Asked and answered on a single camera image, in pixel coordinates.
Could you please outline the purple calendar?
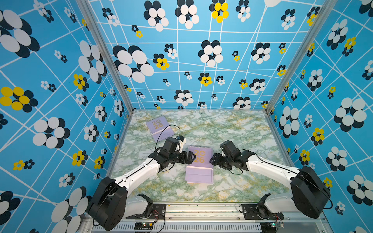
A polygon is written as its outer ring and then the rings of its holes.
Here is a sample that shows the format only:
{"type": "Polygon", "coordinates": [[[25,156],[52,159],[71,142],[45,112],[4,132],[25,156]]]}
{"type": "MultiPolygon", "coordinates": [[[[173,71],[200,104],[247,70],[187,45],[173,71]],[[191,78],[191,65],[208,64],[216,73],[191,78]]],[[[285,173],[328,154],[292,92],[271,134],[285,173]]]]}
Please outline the purple calendar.
{"type": "Polygon", "coordinates": [[[196,159],[186,167],[185,180],[188,183],[213,184],[212,148],[189,146],[188,150],[196,155],[196,159]]]}
{"type": "Polygon", "coordinates": [[[166,120],[165,116],[154,118],[146,122],[146,125],[155,142],[159,142],[174,135],[174,131],[169,126],[170,124],[166,120]]]}

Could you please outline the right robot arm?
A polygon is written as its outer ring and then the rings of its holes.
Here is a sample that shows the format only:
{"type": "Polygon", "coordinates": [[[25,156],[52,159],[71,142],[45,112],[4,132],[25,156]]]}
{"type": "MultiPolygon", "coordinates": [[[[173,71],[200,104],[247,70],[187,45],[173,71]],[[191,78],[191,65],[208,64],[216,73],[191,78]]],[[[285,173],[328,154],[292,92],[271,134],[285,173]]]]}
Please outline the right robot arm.
{"type": "Polygon", "coordinates": [[[237,148],[230,140],[220,145],[221,153],[213,154],[210,163],[225,170],[237,168],[264,175],[289,189],[282,194],[266,194],[257,203],[255,213],[262,219],[281,212],[300,212],[317,219],[331,194],[313,169],[288,167],[262,158],[256,153],[237,148]]]}

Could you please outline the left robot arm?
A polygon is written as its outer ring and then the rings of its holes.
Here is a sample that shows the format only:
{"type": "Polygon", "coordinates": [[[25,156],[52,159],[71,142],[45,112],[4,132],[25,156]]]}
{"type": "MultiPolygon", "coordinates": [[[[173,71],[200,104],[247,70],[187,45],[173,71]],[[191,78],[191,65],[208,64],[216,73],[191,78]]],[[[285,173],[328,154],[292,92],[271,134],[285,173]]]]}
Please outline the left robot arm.
{"type": "Polygon", "coordinates": [[[146,219],[156,214],[153,200],[144,194],[128,196],[143,182],[164,171],[169,165],[190,165],[196,155],[184,151],[184,136],[168,137],[162,147],[155,149],[142,164],[130,172],[111,179],[102,179],[89,201],[86,212],[93,218],[94,226],[110,231],[123,218],[146,219]]]}

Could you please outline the left circuit board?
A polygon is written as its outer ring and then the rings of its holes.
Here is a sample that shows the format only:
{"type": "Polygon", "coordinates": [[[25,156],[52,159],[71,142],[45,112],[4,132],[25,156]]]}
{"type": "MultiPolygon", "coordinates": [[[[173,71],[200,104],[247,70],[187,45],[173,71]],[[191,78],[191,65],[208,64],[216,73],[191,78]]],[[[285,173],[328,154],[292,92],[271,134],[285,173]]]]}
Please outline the left circuit board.
{"type": "Polygon", "coordinates": [[[134,230],[135,231],[149,231],[153,230],[154,223],[153,222],[136,222],[134,230]]]}

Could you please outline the circuit board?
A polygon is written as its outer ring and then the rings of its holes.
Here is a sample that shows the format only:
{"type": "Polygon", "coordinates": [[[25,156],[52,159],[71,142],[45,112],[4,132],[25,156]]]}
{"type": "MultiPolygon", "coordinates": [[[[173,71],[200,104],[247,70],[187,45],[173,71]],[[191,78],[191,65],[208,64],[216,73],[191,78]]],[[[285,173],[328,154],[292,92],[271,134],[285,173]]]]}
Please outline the circuit board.
{"type": "Polygon", "coordinates": [[[260,223],[260,228],[261,228],[262,233],[277,233],[279,229],[284,228],[284,223],[262,222],[260,223]]]}
{"type": "Polygon", "coordinates": [[[134,230],[135,231],[149,231],[153,230],[154,223],[153,222],[136,222],[134,230]]]}

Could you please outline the right circuit board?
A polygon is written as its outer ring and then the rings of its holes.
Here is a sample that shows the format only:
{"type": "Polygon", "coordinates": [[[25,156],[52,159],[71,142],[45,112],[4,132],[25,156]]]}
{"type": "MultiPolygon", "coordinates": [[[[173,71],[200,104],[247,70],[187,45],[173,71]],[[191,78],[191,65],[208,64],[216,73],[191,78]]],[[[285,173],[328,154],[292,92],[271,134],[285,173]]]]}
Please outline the right circuit board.
{"type": "Polygon", "coordinates": [[[284,223],[262,222],[260,223],[260,228],[261,228],[262,233],[277,233],[279,229],[284,228],[284,223]]]}

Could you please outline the aluminium front rail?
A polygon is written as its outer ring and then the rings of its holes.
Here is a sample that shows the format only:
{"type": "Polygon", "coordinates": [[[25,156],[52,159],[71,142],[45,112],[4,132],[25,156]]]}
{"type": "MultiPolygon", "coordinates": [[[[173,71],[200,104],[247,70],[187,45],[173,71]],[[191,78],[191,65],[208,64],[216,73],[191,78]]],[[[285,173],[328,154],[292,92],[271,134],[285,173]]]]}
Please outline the aluminium front rail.
{"type": "Polygon", "coordinates": [[[283,220],[245,220],[239,211],[248,203],[187,203],[155,202],[166,205],[165,218],[126,219],[112,229],[113,233],[262,233],[260,223],[284,223],[277,233],[331,233],[333,230],[324,214],[318,219],[298,212],[284,212],[283,220]],[[135,231],[136,222],[153,222],[149,231],[135,231]]]}

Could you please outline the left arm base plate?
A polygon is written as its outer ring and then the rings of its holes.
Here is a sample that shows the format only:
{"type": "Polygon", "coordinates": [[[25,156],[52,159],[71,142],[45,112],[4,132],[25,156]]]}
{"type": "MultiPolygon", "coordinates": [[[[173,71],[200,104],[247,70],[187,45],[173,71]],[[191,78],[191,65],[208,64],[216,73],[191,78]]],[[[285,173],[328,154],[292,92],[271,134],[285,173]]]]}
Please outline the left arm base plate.
{"type": "Polygon", "coordinates": [[[165,218],[166,205],[163,203],[149,204],[141,214],[134,214],[126,217],[126,219],[152,219],[160,220],[165,218]]]}

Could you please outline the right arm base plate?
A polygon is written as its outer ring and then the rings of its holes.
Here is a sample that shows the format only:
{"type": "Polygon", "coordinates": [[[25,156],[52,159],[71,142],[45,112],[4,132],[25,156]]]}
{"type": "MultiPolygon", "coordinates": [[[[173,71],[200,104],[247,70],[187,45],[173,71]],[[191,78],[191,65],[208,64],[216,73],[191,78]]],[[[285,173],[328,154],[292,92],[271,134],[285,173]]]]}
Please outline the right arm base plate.
{"type": "Polygon", "coordinates": [[[257,204],[241,204],[239,211],[243,214],[245,220],[283,220],[282,212],[272,213],[265,206],[257,204]]]}

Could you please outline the left aluminium corner post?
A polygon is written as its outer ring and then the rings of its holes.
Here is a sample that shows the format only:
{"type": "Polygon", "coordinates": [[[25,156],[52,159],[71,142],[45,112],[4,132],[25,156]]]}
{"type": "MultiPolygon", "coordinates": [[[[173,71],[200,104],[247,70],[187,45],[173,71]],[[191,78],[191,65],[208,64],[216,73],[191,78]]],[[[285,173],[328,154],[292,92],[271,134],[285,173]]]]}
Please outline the left aluminium corner post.
{"type": "Polygon", "coordinates": [[[103,56],[103,59],[105,61],[105,64],[107,65],[107,68],[113,78],[113,81],[119,91],[119,93],[121,94],[122,98],[123,98],[123,101],[129,111],[129,115],[131,116],[134,112],[134,108],[130,102],[130,99],[128,97],[128,95],[126,94],[126,91],[124,89],[124,84],[119,76],[119,73],[115,67],[115,64],[114,64],[114,61],[113,59],[111,58],[110,56],[110,52],[109,52],[109,49],[108,47],[106,46],[105,44],[105,41],[104,41],[104,38],[100,32],[100,29],[99,29],[99,25],[98,23],[95,21],[95,17],[93,15],[93,11],[90,9],[90,6],[89,6],[89,3],[88,1],[84,1],[84,0],[77,0],[76,1],[78,6],[79,6],[79,9],[81,10],[82,12],[82,15],[84,17],[84,19],[87,21],[88,23],[88,26],[90,26],[90,31],[91,31],[91,34],[100,50],[100,53],[102,54],[103,56]]]}

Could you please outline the aluminium corner post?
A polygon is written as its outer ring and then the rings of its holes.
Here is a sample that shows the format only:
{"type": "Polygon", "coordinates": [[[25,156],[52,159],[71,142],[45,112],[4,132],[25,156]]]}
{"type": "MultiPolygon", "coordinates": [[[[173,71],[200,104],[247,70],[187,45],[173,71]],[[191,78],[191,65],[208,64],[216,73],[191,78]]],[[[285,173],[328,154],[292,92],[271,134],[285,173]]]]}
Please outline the aluminium corner post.
{"type": "Polygon", "coordinates": [[[105,44],[105,41],[104,41],[104,38],[100,32],[100,29],[99,29],[99,25],[98,23],[95,21],[95,17],[93,15],[93,11],[90,9],[90,6],[89,6],[89,3],[88,1],[84,1],[84,0],[77,0],[76,1],[78,6],[79,6],[79,9],[81,10],[82,12],[82,15],[84,17],[84,19],[87,21],[88,23],[88,26],[90,26],[90,31],[91,31],[91,34],[100,50],[100,53],[102,54],[103,56],[103,59],[105,61],[105,64],[107,65],[107,68],[113,78],[113,81],[119,91],[119,93],[121,94],[122,98],[123,98],[123,101],[129,111],[129,115],[131,116],[134,112],[134,108],[130,102],[130,99],[128,97],[128,95],[126,94],[126,91],[124,89],[124,84],[119,76],[119,73],[115,67],[115,64],[114,64],[114,61],[113,59],[111,58],[110,56],[110,52],[109,52],[109,49],[108,47],[106,46],[105,44]]]}
{"type": "Polygon", "coordinates": [[[321,6],[321,11],[319,13],[318,18],[306,34],[303,42],[301,43],[299,49],[293,57],[289,65],[289,68],[286,71],[285,76],[278,84],[274,94],[272,95],[272,98],[269,101],[269,104],[265,110],[267,115],[270,115],[271,110],[274,108],[276,102],[280,99],[280,95],[283,92],[283,89],[285,88],[286,84],[290,81],[291,77],[300,65],[301,61],[303,60],[303,57],[305,56],[306,51],[308,50],[309,46],[313,43],[314,39],[318,35],[320,29],[323,27],[325,21],[329,17],[332,9],[335,7],[337,2],[337,0],[329,0],[325,1],[324,4],[321,6]]]}

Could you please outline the right aluminium corner post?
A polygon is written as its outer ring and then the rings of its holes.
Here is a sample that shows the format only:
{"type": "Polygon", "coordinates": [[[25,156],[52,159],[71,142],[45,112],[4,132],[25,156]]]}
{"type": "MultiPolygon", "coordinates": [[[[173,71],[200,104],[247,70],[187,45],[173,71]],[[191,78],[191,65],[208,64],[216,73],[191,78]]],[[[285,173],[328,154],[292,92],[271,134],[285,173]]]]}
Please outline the right aluminium corner post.
{"type": "Polygon", "coordinates": [[[335,7],[337,2],[337,0],[329,0],[325,1],[324,4],[321,6],[321,11],[319,13],[318,18],[306,34],[303,42],[301,43],[299,49],[293,57],[289,65],[289,68],[286,71],[285,76],[278,84],[274,94],[272,95],[272,98],[269,101],[269,104],[265,110],[267,115],[270,115],[271,110],[274,108],[276,102],[280,99],[280,95],[283,92],[283,89],[285,88],[286,84],[290,81],[291,77],[300,65],[301,61],[303,60],[303,57],[305,56],[306,51],[308,50],[309,46],[313,43],[314,39],[318,35],[320,29],[323,27],[325,21],[329,17],[332,9],[335,7]]]}

